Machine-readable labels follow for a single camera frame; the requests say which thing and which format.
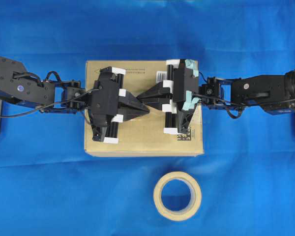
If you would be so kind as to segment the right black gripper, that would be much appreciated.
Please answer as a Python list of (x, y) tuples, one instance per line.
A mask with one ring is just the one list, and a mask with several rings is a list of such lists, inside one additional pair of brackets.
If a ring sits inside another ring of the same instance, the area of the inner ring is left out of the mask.
[(199, 102), (194, 98), (198, 92), (198, 63), (192, 59), (169, 59), (166, 61), (167, 78), (137, 99), (144, 105), (165, 112), (165, 134), (187, 134), (193, 114)]

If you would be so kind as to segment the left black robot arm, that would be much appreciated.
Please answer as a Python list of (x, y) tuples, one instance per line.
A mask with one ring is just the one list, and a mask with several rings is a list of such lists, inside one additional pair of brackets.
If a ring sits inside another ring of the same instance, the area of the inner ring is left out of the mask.
[(93, 141), (116, 144), (119, 123), (149, 114), (149, 109), (123, 88), (125, 74), (121, 68), (102, 68), (93, 88), (86, 90), (80, 81), (62, 81), (55, 71), (41, 80), (21, 62), (0, 57), (0, 121), (3, 102), (30, 108), (26, 115), (80, 112), (91, 126)]

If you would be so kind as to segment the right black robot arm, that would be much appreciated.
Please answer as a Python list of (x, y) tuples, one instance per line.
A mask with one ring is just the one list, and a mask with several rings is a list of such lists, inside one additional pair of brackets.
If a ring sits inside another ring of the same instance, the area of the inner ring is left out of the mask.
[(295, 112), (295, 70), (246, 79), (208, 77), (199, 85), (202, 73), (194, 60), (171, 59), (166, 65), (166, 78), (137, 97), (145, 105), (165, 112), (164, 133), (187, 134), (199, 104), (224, 110), (233, 119), (253, 106), (272, 115)]

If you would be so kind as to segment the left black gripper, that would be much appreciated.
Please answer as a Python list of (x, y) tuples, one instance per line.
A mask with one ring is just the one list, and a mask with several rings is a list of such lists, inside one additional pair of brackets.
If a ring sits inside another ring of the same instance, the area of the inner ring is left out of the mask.
[(118, 124), (149, 114), (149, 109), (133, 94), (123, 89), (126, 70), (106, 67), (99, 70), (88, 100), (92, 140), (118, 143)]

